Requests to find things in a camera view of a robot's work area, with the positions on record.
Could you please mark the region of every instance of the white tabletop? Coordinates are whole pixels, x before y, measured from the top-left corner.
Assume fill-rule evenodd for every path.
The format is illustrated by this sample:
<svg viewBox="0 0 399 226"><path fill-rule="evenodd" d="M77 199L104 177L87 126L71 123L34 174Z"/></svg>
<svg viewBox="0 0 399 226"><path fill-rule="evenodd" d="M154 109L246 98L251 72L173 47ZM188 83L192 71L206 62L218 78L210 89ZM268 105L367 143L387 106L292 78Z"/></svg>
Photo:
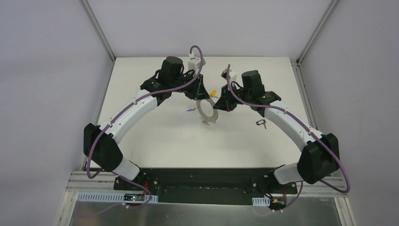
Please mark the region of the white tabletop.
<svg viewBox="0 0 399 226"><path fill-rule="evenodd" d="M164 57L117 58L100 115L111 117L154 75ZM187 57L181 57L187 67ZM206 57L203 67L208 92L226 84L220 74L228 64L238 74L258 70L266 90L277 93L291 112L308 123L301 95L288 57ZM256 126L262 117L250 107L239 105L232 112L219 111L216 124L202 122L195 106L182 93L173 93L144 116L123 138L123 155L139 167L251 168L276 167L298 161L294 142L272 122L267 129Z"/></svg>

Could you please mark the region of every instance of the gray wall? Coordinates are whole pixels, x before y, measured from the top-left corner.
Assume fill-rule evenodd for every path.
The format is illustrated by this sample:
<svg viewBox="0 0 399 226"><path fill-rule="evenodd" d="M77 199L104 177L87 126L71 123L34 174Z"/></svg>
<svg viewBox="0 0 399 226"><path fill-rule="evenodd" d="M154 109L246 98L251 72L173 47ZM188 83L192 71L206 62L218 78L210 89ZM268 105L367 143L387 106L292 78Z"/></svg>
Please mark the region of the gray wall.
<svg viewBox="0 0 399 226"><path fill-rule="evenodd" d="M399 1L344 0L303 63L323 131L335 133L358 225L397 225Z"/></svg>
<svg viewBox="0 0 399 226"><path fill-rule="evenodd" d="M53 225L110 71L79 1L0 3L0 225Z"/></svg>
<svg viewBox="0 0 399 226"><path fill-rule="evenodd" d="M330 0L89 0L116 56L298 58Z"/></svg>

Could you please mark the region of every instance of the robotic arm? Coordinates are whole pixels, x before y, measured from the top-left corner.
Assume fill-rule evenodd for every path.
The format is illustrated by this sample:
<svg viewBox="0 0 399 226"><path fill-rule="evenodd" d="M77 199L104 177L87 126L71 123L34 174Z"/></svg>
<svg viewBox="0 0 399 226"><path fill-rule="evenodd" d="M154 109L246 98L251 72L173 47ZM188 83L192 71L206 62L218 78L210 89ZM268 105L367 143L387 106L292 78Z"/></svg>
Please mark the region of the robotic arm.
<svg viewBox="0 0 399 226"><path fill-rule="evenodd" d="M281 98L272 91L265 91L258 71L249 71L242 74L243 87L236 84L232 91L244 102L253 105L268 105L271 108L254 107L251 109L258 112L262 117L275 123L284 131L302 152L298 162L283 165L268 173L267 189L274 190L279 185L295 181L314 184L325 176L339 169L337 162L318 141L311 136L301 121L296 121L287 114L288 108ZM222 94L214 105L214 109L232 111L238 104L242 104L229 90L228 85L222 87ZM333 153L339 158L338 139L333 134L324 135L320 131L307 126Z"/></svg>
<svg viewBox="0 0 399 226"><path fill-rule="evenodd" d="M200 72L201 58L189 54L189 70L183 73L183 61L174 56L168 56L162 63L160 70L155 75L146 80L137 92L122 109L116 112L109 119L101 122L98 126L92 123L84 129L84 150L83 153L89 157L90 150L95 145L92 160L107 172L114 172L129 180L133 180L140 169L137 165L123 157L118 144L126 133L132 128L144 115L154 110L157 106L172 95L170 92L162 90L173 89L175 92L181 92L189 99L202 100L209 99L203 83L203 75L191 82Z"/></svg>

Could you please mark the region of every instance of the black loop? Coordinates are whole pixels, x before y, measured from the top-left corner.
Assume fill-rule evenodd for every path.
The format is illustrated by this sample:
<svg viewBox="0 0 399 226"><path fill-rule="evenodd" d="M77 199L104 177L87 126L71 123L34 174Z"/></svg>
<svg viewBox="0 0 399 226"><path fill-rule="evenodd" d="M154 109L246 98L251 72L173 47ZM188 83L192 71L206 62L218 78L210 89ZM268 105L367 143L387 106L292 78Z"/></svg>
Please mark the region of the black loop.
<svg viewBox="0 0 399 226"><path fill-rule="evenodd" d="M260 126L260 125L263 125L263 124L265 124L265 123L266 123L266 120L261 119L261 120L259 120L259 121L256 122L256 125L257 125L257 126Z"/></svg>

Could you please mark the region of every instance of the yellow object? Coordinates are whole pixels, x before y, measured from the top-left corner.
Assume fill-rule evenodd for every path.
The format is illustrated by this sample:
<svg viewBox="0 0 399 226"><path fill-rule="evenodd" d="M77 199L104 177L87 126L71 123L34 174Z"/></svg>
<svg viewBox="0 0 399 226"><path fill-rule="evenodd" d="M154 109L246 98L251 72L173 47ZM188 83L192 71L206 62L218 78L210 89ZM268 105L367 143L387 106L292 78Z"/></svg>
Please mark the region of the yellow object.
<svg viewBox="0 0 399 226"><path fill-rule="evenodd" d="M216 90L213 90L210 94L211 97L214 97L216 95Z"/></svg>

